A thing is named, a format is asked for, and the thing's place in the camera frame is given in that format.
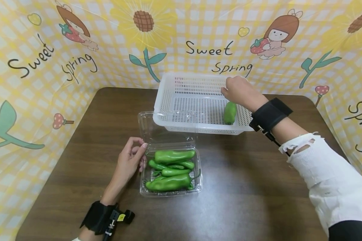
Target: white plastic basket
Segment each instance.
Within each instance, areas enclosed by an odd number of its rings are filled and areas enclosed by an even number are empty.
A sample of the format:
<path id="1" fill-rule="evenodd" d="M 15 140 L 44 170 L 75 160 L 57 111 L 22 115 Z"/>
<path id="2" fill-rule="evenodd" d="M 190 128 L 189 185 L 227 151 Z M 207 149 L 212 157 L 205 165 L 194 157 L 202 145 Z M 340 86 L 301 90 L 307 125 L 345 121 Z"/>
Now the white plastic basket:
<path id="1" fill-rule="evenodd" d="M 221 94 L 226 77 L 187 73 L 166 73 L 159 84 L 155 112 L 193 111 L 197 115 L 196 132 L 238 135 L 253 131 L 249 126 L 251 112 L 237 105 L 233 125 L 224 124 L 228 100 Z M 188 132 L 190 122 L 171 115 L 157 117 L 156 124 L 169 131 Z"/>

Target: sunflower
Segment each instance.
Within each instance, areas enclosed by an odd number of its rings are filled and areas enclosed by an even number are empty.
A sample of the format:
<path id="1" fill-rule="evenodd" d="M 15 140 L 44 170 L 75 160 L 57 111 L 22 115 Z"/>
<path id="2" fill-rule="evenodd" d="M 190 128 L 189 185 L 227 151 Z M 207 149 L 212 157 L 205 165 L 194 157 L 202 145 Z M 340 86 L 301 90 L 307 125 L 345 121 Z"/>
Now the sunflower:
<path id="1" fill-rule="evenodd" d="M 112 0 L 110 14 L 120 31 L 138 49 L 163 49 L 176 35 L 177 15 L 173 1 Z"/>
<path id="2" fill-rule="evenodd" d="M 332 28 L 322 36 L 322 47 L 344 51 L 362 48 L 362 0 L 353 0 L 331 24 Z"/>

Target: black wrist strap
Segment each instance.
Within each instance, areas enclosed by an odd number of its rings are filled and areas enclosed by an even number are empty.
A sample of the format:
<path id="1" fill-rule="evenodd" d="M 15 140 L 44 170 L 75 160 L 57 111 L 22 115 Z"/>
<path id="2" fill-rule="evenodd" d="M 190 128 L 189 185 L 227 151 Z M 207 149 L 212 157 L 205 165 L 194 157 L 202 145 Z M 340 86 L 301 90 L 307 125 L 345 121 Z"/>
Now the black wrist strap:
<path id="1" fill-rule="evenodd" d="M 95 232 L 95 235 L 104 234 L 108 226 L 110 215 L 117 205 L 105 206 L 100 201 L 94 202 L 87 215 L 85 216 L 82 226 L 86 226 L 91 231 Z"/>
<path id="2" fill-rule="evenodd" d="M 256 132 L 261 129 L 268 139 L 280 147 L 280 144 L 272 135 L 271 130 L 291 113 L 292 109 L 286 106 L 280 99 L 274 98 L 252 114 L 253 120 L 250 122 L 249 126 Z"/>

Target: sunflower center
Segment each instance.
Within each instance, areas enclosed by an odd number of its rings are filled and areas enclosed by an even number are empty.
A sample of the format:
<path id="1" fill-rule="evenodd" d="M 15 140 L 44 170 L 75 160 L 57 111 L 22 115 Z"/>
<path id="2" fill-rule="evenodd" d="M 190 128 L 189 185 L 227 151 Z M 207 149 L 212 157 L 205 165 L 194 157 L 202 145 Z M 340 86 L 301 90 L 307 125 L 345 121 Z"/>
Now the sunflower center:
<path id="1" fill-rule="evenodd" d="M 354 20 L 349 26 L 348 33 L 355 33 L 362 28 L 362 15 Z"/>
<path id="2" fill-rule="evenodd" d="M 134 13 L 133 21 L 137 28 L 142 32 L 148 32 L 153 30 L 155 22 L 152 16 L 145 11 L 137 11 Z"/>

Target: mushroom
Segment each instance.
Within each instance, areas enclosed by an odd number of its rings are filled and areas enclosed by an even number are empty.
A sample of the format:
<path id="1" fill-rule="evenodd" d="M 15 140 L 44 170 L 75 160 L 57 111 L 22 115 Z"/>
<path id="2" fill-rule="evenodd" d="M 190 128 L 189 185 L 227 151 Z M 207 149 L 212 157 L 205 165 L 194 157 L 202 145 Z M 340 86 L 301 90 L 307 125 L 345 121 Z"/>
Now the mushroom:
<path id="1" fill-rule="evenodd" d="M 56 113 L 54 115 L 54 123 L 52 124 L 52 127 L 57 130 L 59 129 L 62 125 L 65 125 L 65 124 L 74 124 L 74 121 L 68 121 L 66 119 L 64 119 L 64 117 L 59 114 L 59 113 Z"/>
<path id="2" fill-rule="evenodd" d="M 317 101 L 315 103 L 315 107 L 318 106 L 319 101 L 322 98 L 322 96 L 327 94 L 329 90 L 330 90 L 330 87 L 326 86 L 326 85 L 325 86 L 320 85 L 320 86 L 315 87 L 315 92 L 318 94 L 318 99 L 317 99 Z"/>

